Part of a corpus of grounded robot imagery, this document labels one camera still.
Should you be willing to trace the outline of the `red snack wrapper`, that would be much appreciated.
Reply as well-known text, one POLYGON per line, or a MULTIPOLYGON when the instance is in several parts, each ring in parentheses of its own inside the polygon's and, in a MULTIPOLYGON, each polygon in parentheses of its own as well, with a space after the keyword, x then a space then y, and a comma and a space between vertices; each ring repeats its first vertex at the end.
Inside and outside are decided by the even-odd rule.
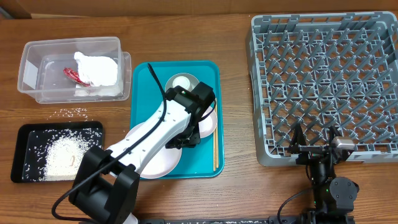
POLYGON ((90 84, 89 83, 85 83, 80 79, 80 76, 78 74, 78 72, 72 70, 71 68, 67 68, 65 67, 63 69, 64 74, 71 80, 73 80, 74 82, 76 82, 77 84, 84 86, 84 87, 89 87, 90 84))

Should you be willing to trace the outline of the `white napkin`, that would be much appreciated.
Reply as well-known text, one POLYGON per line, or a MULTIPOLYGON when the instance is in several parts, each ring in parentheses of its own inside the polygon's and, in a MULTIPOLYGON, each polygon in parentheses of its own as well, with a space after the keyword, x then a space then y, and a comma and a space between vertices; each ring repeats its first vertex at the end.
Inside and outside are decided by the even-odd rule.
POLYGON ((91 86, 111 86, 118 80, 118 64, 109 57, 74 53, 79 79, 91 86))
POLYGON ((76 85, 74 96, 118 96, 121 94, 122 89, 116 88, 101 88, 98 90, 82 90, 79 84, 76 85))

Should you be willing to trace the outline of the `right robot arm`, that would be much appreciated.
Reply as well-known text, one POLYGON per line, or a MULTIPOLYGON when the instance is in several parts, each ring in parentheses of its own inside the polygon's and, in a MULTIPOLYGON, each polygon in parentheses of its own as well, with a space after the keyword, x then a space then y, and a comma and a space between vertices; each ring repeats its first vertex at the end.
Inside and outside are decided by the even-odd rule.
POLYGON ((346 161, 354 152, 355 144, 341 135, 336 127, 329 127, 329 143, 325 146, 309 146, 301 125, 294 126, 294 135, 288 152, 298 155, 295 162, 305 166, 311 187, 289 197, 279 207, 277 221, 283 223, 354 223, 348 214, 354 210, 354 201, 359 185, 346 177, 338 177, 334 166, 346 161), (307 193, 313 193, 313 208, 306 208, 300 215, 283 218, 281 211, 291 200, 307 193))

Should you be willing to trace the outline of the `large white dinner plate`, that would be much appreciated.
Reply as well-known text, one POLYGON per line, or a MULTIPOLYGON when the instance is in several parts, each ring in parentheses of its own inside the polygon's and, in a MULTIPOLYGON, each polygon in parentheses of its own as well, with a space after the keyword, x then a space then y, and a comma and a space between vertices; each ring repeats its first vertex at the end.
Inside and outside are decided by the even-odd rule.
POLYGON ((144 179, 158 179, 172 172, 179 163, 182 150, 163 147, 141 173, 144 179))

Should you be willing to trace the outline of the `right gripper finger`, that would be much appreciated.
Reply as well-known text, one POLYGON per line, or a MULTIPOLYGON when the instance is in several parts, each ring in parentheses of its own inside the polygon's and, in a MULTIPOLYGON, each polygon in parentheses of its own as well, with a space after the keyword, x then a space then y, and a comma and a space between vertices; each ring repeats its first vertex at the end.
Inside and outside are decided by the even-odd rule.
POLYGON ((292 137, 292 140, 290 141, 289 146, 294 147, 294 146, 307 146, 306 139, 304 136, 304 133, 302 131, 302 127, 300 123, 296 123, 294 128, 294 135, 292 137))
POLYGON ((337 127, 330 126, 329 128, 329 145, 335 145, 339 137, 341 137, 341 133, 338 131, 337 127))

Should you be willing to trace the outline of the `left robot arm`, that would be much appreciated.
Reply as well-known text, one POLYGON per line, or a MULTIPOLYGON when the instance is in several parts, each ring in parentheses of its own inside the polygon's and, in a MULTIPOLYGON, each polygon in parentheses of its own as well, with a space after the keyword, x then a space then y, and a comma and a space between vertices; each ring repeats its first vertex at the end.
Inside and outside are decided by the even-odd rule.
POLYGON ((192 91, 169 88, 157 111, 134 133, 107 150, 89 149, 68 196, 93 223, 137 223, 132 214, 141 173, 165 146, 200 143, 198 124, 215 100, 212 87, 200 82, 192 91))

